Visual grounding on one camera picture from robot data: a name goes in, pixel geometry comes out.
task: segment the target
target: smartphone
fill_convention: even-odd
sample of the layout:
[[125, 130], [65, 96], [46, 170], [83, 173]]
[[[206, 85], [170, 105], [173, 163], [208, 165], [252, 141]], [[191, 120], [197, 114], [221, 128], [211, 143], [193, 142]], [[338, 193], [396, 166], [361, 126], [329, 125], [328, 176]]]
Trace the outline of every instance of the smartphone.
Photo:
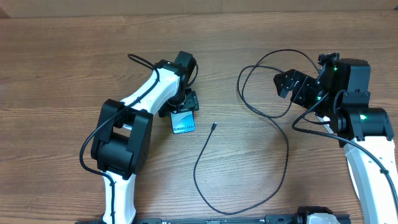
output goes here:
[[192, 111], [178, 113], [178, 114], [170, 113], [170, 117], [172, 119], [172, 127], [174, 134], [188, 133], [195, 130], [195, 121], [193, 120]]

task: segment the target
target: white robotic arm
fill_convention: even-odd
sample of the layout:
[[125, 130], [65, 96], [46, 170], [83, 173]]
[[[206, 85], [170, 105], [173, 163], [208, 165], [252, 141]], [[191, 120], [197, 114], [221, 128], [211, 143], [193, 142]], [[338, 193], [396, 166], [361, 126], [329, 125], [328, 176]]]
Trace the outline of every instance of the white robotic arm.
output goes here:
[[[367, 136], [365, 141], [352, 140], [368, 150], [389, 171], [395, 186], [398, 173], [394, 156], [394, 142], [385, 136]], [[365, 223], [398, 223], [396, 206], [386, 176], [380, 167], [363, 151], [346, 144], [344, 152], [350, 167], [351, 180], [361, 201]]]
[[[107, 100], [92, 134], [91, 157], [97, 160], [97, 167], [102, 171], [97, 174], [104, 177], [106, 194], [105, 213], [100, 221], [92, 223], [130, 224], [134, 221], [134, 184], [149, 152], [154, 115], [159, 113], [164, 117], [171, 111], [182, 113], [199, 109], [196, 93], [187, 88], [197, 67], [191, 54], [180, 52], [174, 62], [147, 63], [154, 69], [148, 81], [121, 102]], [[113, 131], [121, 127], [131, 130], [129, 137]]]
[[[146, 110], [149, 113], [155, 115], [160, 107], [167, 102], [168, 99], [175, 96], [178, 91], [178, 84], [180, 83], [180, 77], [176, 76], [174, 72], [161, 68], [158, 69], [160, 79], [154, 89], [148, 93], [143, 99], [134, 105], [132, 108], [136, 110]], [[141, 96], [146, 90], [148, 90], [156, 81], [156, 73], [152, 72], [152, 76], [148, 81], [143, 84], [131, 96], [121, 100], [125, 105], [132, 103], [137, 97]], [[131, 130], [130, 125], [124, 125], [124, 128]], [[114, 193], [114, 220], [117, 224], [130, 224], [136, 216], [136, 209], [134, 208], [134, 184], [136, 181], [136, 175], [131, 174], [128, 180], [124, 180], [119, 174], [115, 174], [111, 171], [106, 171], [110, 175], [115, 184]], [[105, 213], [103, 215], [103, 221], [105, 223], [112, 223], [111, 216], [111, 200], [112, 200], [112, 189], [108, 178], [104, 177], [105, 181]]]

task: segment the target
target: wood grain surface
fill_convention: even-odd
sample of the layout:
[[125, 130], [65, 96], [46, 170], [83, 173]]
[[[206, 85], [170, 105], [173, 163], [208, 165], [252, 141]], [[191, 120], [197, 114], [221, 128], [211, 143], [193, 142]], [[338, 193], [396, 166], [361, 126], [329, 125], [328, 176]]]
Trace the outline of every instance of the wood grain surface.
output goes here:
[[[154, 119], [149, 157], [136, 182], [140, 218], [224, 217], [203, 202], [192, 178], [214, 121], [217, 129], [197, 169], [209, 202], [232, 212], [276, 189], [286, 144], [236, 93], [240, 70], [272, 50], [302, 50], [313, 59], [338, 51], [367, 60], [371, 106], [386, 109], [398, 133], [397, 24], [396, 11], [0, 20], [0, 223], [73, 223], [101, 216], [103, 180], [81, 168], [78, 154], [104, 101], [130, 95], [150, 75], [128, 53], [158, 62], [184, 50], [200, 66], [192, 86], [200, 103], [197, 130], [173, 135], [169, 119]], [[295, 53], [273, 55], [263, 64], [316, 74]], [[248, 102], [267, 114], [281, 114], [289, 104], [277, 96], [274, 75], [259, 69], [245, 90]], [[322, 205], [362, 223], [343, 150], [335, 140], [293, 131], [302, 112], [293, 105], [277, 120], [290, 143], [281, 190], [234, 217]], [[85, 161], [96, 167], [89, 150]]]
[[0, 18], [393, 10], [397, 0], [0, 0]]

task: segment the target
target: cable plug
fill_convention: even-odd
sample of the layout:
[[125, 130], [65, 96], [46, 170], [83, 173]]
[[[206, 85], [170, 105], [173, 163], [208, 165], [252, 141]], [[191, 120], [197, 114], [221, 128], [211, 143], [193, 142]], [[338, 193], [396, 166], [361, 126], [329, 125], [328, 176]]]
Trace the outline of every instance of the cable plug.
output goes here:
[[216, 129], [217, 126], [217, 121], [213, 123], [213, 125], [211, 126], [211, 130], [214, 131], [214, 129]]

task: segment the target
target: wire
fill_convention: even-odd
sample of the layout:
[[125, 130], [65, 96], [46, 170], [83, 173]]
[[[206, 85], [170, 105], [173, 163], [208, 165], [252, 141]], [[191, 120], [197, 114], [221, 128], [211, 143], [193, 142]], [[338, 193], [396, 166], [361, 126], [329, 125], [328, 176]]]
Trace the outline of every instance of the wire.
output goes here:
[[[208, 136], [208, 138], [207, 138], [207, 140], [206, 140], [206, 143], [205, 143], [205, 145], [203, 146], [203, 149], [201, 150], [201, 153], [199, 154], [199, 157], [198, 157], [198, 159], [197, 159], [197, 162], [195, 163], [195, 166], [194, 166], [194, 168], [193, 168], [193, 181], [194, 181], [195, 187], [197, 188], [198, 193], [199, 193], [200, 196], [202, 197], [203, 201], [205, 201], [205, 203], [206, 203], [211, 209], [213, 209], [214, 211], [216, 211], [216, 212], [218, 212], [218, 213], [220, 213], [220, 214], [223, 214], [223, 215], [235, 215], [235, 214], [238, 214], [238, 213], [241, 213], [241, 212], [245, 212], [245, 211], [247, 211], [247, 210], [250, 210], [250, 209], [252, 209], [252, 208], [256, 208], [257, 206], [260, 206], [260, 205], [262, 205], [263, 203], [266, 203], [269, 199], [271, 199], [271, 198], [279, 191], [279, 189], [282, 187], [282, 184], [283, 184], [283, 182], [284, 182], [285, 174], [286, 174], [286, 170], [287, 170], [288, 158], [289, 158], [289, 140], [287, 139], [287, 136], [286, 136], [286, 134], [284, 133], [284, 131], [282, 130], [282, 128], [281, 128], [273, 119], [274, 119], [274, 118], [281, 118], [281, 117], [283, 117], [283, 116], [289, 111], [290, 107], [292, 106], [292, 102], [290, 102], [288, 108], [287, 108], [286, 111], [283, 112], [282, 114], [277, 115], [277, 116], [269, 116], [269, 115], [264, 114], [263, 112], [259, 111], [257, 108], [253, 107], [252, 105], [250, 105], [250, 104], [245, 100], [244, 94], [243, 94], [243, 93], [244, 93], [244, 88], [245, 88], [245, 86], [246, 86], [246, 83], [247, 83], [248, 80], [249, 80], [249, 77], [250, 77], [251, 74], [253, 73], [254, 69], [256, 69], [257, 67], [259, 67], [259, 68], [268, 68], [268, 69], [271, 69], [271, 70], [278, 71], [278, 72], [280, 72], [280, 73], [283, 73], [283, 72], [284, 72], [284, 71], [282, 71], [282, 70], [279, 69], [279, 68], [275, 68], [275, 67], [271, 67], [271, 66], [265, 66], [265, 65], [259, 65], [267, 56], [269, 56], [269, 55], [271, 55], [271, 54], [274, 54], [274, 53], [277, 53], [277, 52], [283, 52], [283, 51], [297, 52], [297, 53], [300, 53], [300, 54], [304, 55], [307, 59], [309, 59], [309, 61], [312, 63], [312, 65], [315, 67], [315, 69], [316, 69], [317, 72], [319, 73], [318, 67], [315, 65], [315, 63], [314, 63], [305, 53], [303, 53], [303, 52], [301, 52], [301, 51], [298, 51], [298, 50], [282, 49], [282, 50], [276, 50], [276, 51], [273, 51], [273, 52], [270, 52], [270, 53], [266, 54], [266, 55], [263, 56], [263, 57], [257, 62], [257, 64], [255, 64], [255, 65], [249, 65], [249, 66], [244, 67], [244, 68], [241, 70], [241, 73], [240, 73], [239, 76], [238, 76], [238, 82], [237, 82], [237, 91], [238, 91], [239, 97], [242, 99], [243, 103], [244, 103], [251, 111], [255, 112], [256, 114], [258, 114], [258, 115], [260, 115], [260, 116], [263, 116], [263, 117], [269, 119], [269, 120], [277, 127], [277, 129], [280, 131], [280, 133], [281, 133], [281, 134], [283, 135], [283, 137], [285, 138], [285, 141], [286, 141], [286, 162], [285, 162], [284, 172], [283, 172], [282, 178], [281, 178], [281, 180], [280, 180], [280, 184], [279, 184], [278, 188], [276, 188], [275, 192], [272, 193], [270, 196], [268, 196], [268, 197], [267, 197], [266, 199], [264, 199], [263, 201], [261, 201], [261, 202], [255, 204], [255, 205], [252, 205], [252, 206], [250, 206], [250, 207], [248, 207], [248, 208], [244, 208], [244, 209], [242, 209], [242, 210], [236, 211], [236, 212], [222, 212], [222, 211], [216, 209], [215, 207], [213, 207], [212, 205], [210, 205], [210, 203], [206, 200], [206, 198], [205, 198], [205, 197], [203, 196], [203, 194], [200, 192], [200, 189], [199, 189], [199, 187], [198, 187], [198, 184], [197, 184], [197, 181], [196, 181], [196, 168], [197, 168], [197, 165], [198, 165], [199, 160], [200, 160], [200, 158], [201, 158], [201, 155], [203, 154], [203, 151], [205, 150], [205, 148], [206, 148], [206, 146], [207, 146], [207, 143], [208, 143], [208, 141], [209, 141], [209, 139], [210, 139], [210, 137], [211, 137], [211, 134], [213, 133], [213, 131], [214, 131], [214, 129], [215, 129], [215, 126], [217, 125], [217, 123], [214, 123], [213, 126], [211, 127], [211, 132], [210, 132], [210, 134], [209, 134], [209, 136]], [[245, 82], [244, 82], [244, 84], [243, 84], [242, 92], [241, 92], [240, 89], [239, 89], [239, 82], [240, 82], [240, 79], [241, 79], [241, 76], [242, 76], [243, 71], [245, 71], [245, 70], [248, 69], [248, 68], [252, 68], [252, 70], [249, 72], [248, 77], [246, 77], [246, 80], [245, 80]]]
[[312, 124], [317, 124], [317, 125], [330, 124], [330, 121], [316, 122], [316, 121], [310, 121], [309, 119], [305, 119], [305, 118], [303, 118], [303, 120], [308, 121], [309, 123], [312, 123]]
[[347, 144], [350, 144], [356, 148], [358, 148], [359, 150], [363, 151], [366, 155], [368, 155], [379, 167], [380, 167], [380, 173], [383, 173], [386, 176], [386, 179], [388, 181], [388, 184], [390, 185], [391, 188], [391, 194], [392, 197], [394, 198], [394, 203], [396, 206], [396, 212], [398, 215], [398, 196], [397, 196], [397, 191], [396, 188], [394, 186], [394, 183], [392, 182], [391, 176], [389, 174], [389, 171], [383, 166], [383, 164], [376, 159], [376, 157], [374, 157], [373, 154], [371, 154], [368, 150], [366, 150], [364, 147], [360, 146], [359, 144], [356, 144], [353, 141], [347, 140], [345, 138], [339, 137], [339, 136], [335, 136], [333, 134], [328, 134], [328, 133], [323, 133], [323, 132], [319, 132], [319, 131], [312, 131], [312, 130], [307, 130], [307, 129], [302, 129], [302, 128], [296, 128], [295, 125], [302, 119], [305, 117], [305, 115], [311, 113], [318, 105], [320, 105], [320, 103], [322, 101], [324, 101], [327, 97], [328, 97], [329, 93], [325, 94], [317, 103], [315, 103], [310, 109], [308, 109], [306, 112], [304, 112], [303, 114], [301, 114], [292, 124], [292, 128], [296, 131], [300, 131], [302, 133], [308, 133], [308, 134], [316, 134], [319, 136], [324, 136], [324, 137], [328, 137], [328, 138], [333, 138], [333, 139], [337, 139], [339, 141], [343, 141]]
[[97, 171], [97, 170], [94, 170], [94, 169], [89, 168], [89, 167], [84, 163], [83, 154], [84, 154], [84, 151], [85, 151], [85, 149], [86, 149], [86, 147], [87, 147], [89, 141], [94, 137], [94, 135], [95, 135], [105, 124], [109, 123], [110, 121], [113, 121], [113, 120], [114, 120], [115, 118], [117, 118], [118, 116], [121, 116], [128, 108], [130, 108], [130, 107], [134, 106], [136, 103], [138, 103], [141, 99], [143, 99], [143, 97], [145, 97], [150, 91], [152, 91], [152, 90], [155, 88], [156, 84], [159, 82], [160, 75], [159, 75], [159, 71], [157, 70], [157, 68], [155, 67], [155, 65], [153, 65], [153, 64], [150, 63], [149, 61], [147, 61], [147, 60], [145, 60], [145, 59], [143, 59], [143, 58], [141, 58], [141, 57], [139, 57], [139, 56], [137, 56], [137, 55], [134, 55], [134, 54], [129, 54], [129, 55], [127, 55], [127, 56], [129, 57], [129, 59], [131, 59], [131, 60], [133, 60], [133, 61], [139, 63], [140, 65], [143, 65], [143, 66], [145, 66], [145, 67], [147, 67], [147, 68], [149, 68], [149, 69], [151, 69], [151, 70], [155, 70], [156, 75], [157, 75], [156, 80], [155, 80], [154, 84], [152, 84], [152, 86], [150, 86], [149, 89], [148, 89], [147, 91], [145, 91], [141, 96], [137, 97], [136, 100], [134, 100], [134, 101], [133, 101], [132, 103], [130, 103], [129, 105], [125, 106], [123, 109], [121, 109], [120, 111], [118, 111], [118, 112], [117, 112], [116, 114], [114, 114], [112, 117], [110, 117], [109, 119], [107, 119], [103, 124], [101, 124], [100, 126], [98, 126], [98, 127], [87, 137], [86, 141], [84, 141], [83, 145], [81, 146], [80, 155], [79, 155], [80, 165], [81, 165], [85, 170], [87, 170], [88, 172], [91, 172], [91, 173], [93, 173], [93, 174], [101, 175], [101, 176], [107, 178], [107, 179], [111, 182], [111, 183], [110, 183], [110, 186], [111, 186], [111, 188], [112, 188], [112, 196], [111, 196], [111, 216], [112, 216], [112, 223], [113, 223], [113, 224], [116, 224], [115, 221], [114, 221], [114, 213], [115, 213], [115, 211], [114, 211], [114, 184], [115, 184], [115, 183], [114, 183], [112, 177], [111, 177], [110, 175], [108, 175], [107, 173], [105, 173], [105, 172], [100, 172], [100, 171]]
[[332, 106], [332, 110], [333, 110], [333, 113], [334, 113], [334, 114], [336, 114], [337, 99], [339, 98], [339, 96], [340, 96], [342, 93], [345, 93], [345, 92], [346, 92], [345, 90], [339, 90], [339, 91], [336, 93], [336, 96], [335, 96], [335, 98], [333, 99], [333, 106]]
[[199, 71], [199, 65], [196, 64], [195, 67], [197, 68], [197, 73], [196, 73], [195, 77], [193, 77], [193, 80], [190, 83], [188, 83], [187, 87], [192, 86], [193, 82], [197, 79], [198, 71]]

